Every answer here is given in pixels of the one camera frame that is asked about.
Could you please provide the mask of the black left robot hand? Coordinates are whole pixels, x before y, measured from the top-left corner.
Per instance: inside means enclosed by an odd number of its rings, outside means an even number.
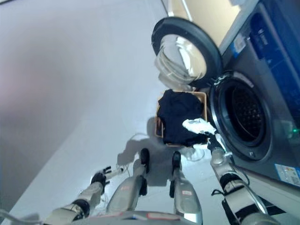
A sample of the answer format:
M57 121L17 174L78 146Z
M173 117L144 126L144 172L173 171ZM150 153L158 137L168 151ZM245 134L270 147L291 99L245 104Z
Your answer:
M92 184L95 182L99 182L103 186L103 188L105 188L105 186L110 183L110 180L113 177L118 176L118 175L122 174L123 172L124 172L124 168L122 168L122 167L112 169L111 166L108 166L108 167L96 172L94 174L94 176L92 177L90 183Z

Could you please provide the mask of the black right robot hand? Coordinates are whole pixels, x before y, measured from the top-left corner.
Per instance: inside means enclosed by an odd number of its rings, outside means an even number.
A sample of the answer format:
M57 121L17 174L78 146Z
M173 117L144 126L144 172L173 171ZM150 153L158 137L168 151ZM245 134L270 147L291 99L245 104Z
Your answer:
M202 143L202 145L204 145L210 152L213 152L213 150L217 148L221 148L223 151L226 151L225 142L218 132L206 132L205 135L206 141Z

